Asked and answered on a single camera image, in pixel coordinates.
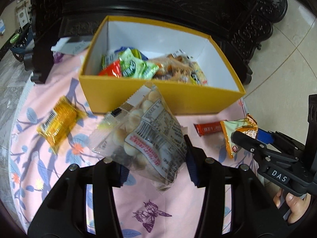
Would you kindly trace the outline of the person's right hand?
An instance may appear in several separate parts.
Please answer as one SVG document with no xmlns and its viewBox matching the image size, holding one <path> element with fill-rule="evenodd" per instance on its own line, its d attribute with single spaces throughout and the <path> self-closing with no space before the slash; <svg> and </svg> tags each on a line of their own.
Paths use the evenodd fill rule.
<svg viewBox="0 0 317 238">
<path fill-rule="evenodd" d="M 311 200 L 311 195 L 306 194 L 305 198 L 301 199 L 291 193 L 288 193 L 285 197 L 285 202 L 290 208 L 290 215 L 288 216 L 288 223 L 293 224 L 297 222 L 307 211 Z"/>
</svg>

